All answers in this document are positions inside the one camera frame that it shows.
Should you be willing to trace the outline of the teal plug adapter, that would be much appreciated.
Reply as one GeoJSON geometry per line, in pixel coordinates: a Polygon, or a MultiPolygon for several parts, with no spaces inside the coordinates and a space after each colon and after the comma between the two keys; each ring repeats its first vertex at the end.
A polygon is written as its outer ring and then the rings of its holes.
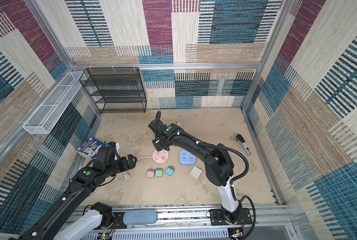
{"type": "Polygon", "coordinates": [[[174,167],[168,166],[166,171],[165,171],[165,174],[168,175],[168,176],[172,176],[174,172],[175,172],[174,167]]]}

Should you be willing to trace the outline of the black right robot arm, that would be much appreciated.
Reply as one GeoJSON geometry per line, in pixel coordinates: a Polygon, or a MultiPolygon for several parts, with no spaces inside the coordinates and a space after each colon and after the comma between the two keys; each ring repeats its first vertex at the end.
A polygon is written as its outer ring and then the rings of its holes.
{"type": "Polygon", "coordinates": [[[222,144],[213,145],[205,143],[189,135],[175,124],[167,126],[162,121],[155,119],[149,124],[149,128],[155,135],[152,143],[157,151],[168,151],[170,146],[180,147],[195,155],[204,163],[207,179],[217,186],[219,191],[224,211],[224,220],[231,225],[237,223],[242,211],[242,200],[237,199],[233,182],[241,179],[248,173],[249,163],[246,157],[240,152],[222,144]],[[244,171],[236,177],[233,175],[234,163],[229,153],[238,155],[245,165],[244,171]]]}

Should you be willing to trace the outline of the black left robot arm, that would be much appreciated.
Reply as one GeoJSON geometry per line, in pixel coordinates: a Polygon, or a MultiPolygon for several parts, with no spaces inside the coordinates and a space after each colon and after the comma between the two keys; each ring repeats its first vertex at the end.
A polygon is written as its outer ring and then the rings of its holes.
{"type": "Polygon", "coordinates": [[[133,155],[120,157],[115,147],[102,147],[97,157],[72,177],[66,191],[19,239],[52,240],[75,209],[102,186],[106,178],[115,178],[118,173],[133,169],[136,162],[133,155]]]}

